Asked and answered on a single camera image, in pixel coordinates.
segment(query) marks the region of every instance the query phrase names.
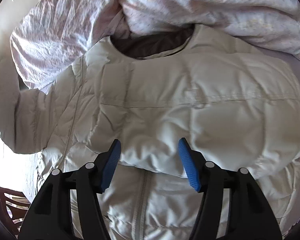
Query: white wall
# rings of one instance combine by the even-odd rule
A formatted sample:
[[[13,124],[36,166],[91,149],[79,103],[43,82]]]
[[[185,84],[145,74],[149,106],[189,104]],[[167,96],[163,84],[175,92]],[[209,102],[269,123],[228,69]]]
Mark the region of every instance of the white wall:
[[[19,22],[39,0],[2,0],[0,4],[0,57],[11,57],[9,38]]]

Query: beige puffer jacket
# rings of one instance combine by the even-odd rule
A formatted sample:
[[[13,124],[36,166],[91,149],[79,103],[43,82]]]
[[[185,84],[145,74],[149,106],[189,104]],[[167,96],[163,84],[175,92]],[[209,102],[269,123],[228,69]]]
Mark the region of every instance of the beige puffer jacket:
[[[181,51],[147,60],[106,37],[48,95],[19,92],[1,61],[0,134],[16,153],[41,151],[38,188],[54,168],[78,169],[118,138],[119,165],[98,196],[112,239],[188,239],[202,195],[178,157],[181,137],[221,168],[247,167],[282,227],[300,176],[300,86],[282,60],[203,25]],[[219,235],[227,203],[225,194]],[[79,234],[75,193],[72,204]]]

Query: blue gripper pad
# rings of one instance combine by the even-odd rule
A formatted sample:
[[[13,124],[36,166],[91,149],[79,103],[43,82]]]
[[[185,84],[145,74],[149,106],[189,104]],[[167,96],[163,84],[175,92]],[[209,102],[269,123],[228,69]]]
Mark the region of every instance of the blue gripper pad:
[[[104,192],[110,186],[115,168],[117,167],[118,161],[120,159],[120,154],[121,154],[121,143],[118,140],[102,172],[102,181],[101,181],[102,192]]]
[[[186,170],[186,174],[187,174],[190,186],[193,187],[197,192],[199,192],[199,190],[201,188],[199,171],[197,170],[196,166],[194,165],[194,162],[191,158],[191,155],[190,155],[183,139],[179,140],[178,148],[179,148],[179,156],[180,156],[182,164]]]

